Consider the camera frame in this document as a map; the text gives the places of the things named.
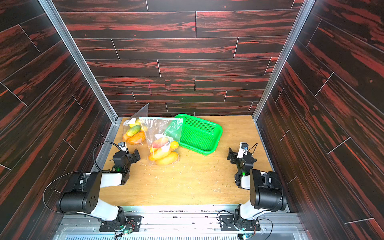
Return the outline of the clear zip bag blue zipper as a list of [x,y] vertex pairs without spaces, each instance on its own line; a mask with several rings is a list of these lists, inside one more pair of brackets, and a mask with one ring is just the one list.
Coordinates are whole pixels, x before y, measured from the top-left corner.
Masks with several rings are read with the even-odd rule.
[[149,104],[146,104],[138,112],[133,114],[133,116],[131,116],[128,120],[123,122],[123,128],[124,128],[123,140],[125,143],[128,138],[134,136],[140,131],[143,131],[146,134],[147,128],[142,125],[140,117],[142,118],[147,117],[148,109],[149,109]]

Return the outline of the red yellow mango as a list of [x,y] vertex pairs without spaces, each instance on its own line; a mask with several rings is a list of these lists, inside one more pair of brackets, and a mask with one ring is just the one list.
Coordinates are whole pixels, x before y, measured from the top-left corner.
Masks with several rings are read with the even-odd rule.
[[162,146],[166,145],[168,142],[169,142],[169,139],[167,137],[161,137],[152,143],[152,148],[159,149]]

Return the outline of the large orange mango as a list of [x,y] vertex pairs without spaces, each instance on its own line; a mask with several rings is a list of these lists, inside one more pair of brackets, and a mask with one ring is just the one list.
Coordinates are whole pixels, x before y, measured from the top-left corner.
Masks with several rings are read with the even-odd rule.
[[142,144],[146,140],[146,134],[143,131],[138,132],[134,136],[128,138],[126,143],[129,145]]

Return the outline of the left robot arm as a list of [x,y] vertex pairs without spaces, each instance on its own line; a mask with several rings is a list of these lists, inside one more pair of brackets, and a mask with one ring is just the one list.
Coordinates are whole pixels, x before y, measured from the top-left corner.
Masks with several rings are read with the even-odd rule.
[[100,199],[100,189],[125,185],[133,163],[141,160],[137,149],[132,154],[119,151],[114,154],[114,166],[110,172],[80,172],[70,176],[57,209],[64,214],[86,214],[104,223],[118,226],[126,224],[122,207]]

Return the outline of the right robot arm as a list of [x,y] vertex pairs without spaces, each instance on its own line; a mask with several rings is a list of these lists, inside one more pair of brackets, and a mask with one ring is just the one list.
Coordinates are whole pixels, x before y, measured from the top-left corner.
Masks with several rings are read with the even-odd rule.
[[265,213],[286,209],[287,198],[277,173],[254,169],[257,160],[247,144],[243,144],[238,152],[229,149],[227,160],[237,166],[236,186],[250,191],[249,200],[235,209],[234,222],[255,221]]

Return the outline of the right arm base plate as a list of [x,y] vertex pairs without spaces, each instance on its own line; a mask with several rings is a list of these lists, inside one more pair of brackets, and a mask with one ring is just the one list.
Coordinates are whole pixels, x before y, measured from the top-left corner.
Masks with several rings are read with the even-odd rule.
[[222,232],[247,232],[247,231],[260,231],[261,227],[256,220],[245,220],[238,216],[230,214],[218,215],[220,229]]

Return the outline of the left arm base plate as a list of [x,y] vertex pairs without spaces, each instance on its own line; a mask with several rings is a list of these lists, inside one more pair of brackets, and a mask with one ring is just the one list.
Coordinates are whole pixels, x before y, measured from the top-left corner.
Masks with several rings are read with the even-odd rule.
[[99,231],[102,233],[124,233],[131,234],[133,232],[139,232],[142,216],[128,215],[125,216],[121,221],[101,221]]

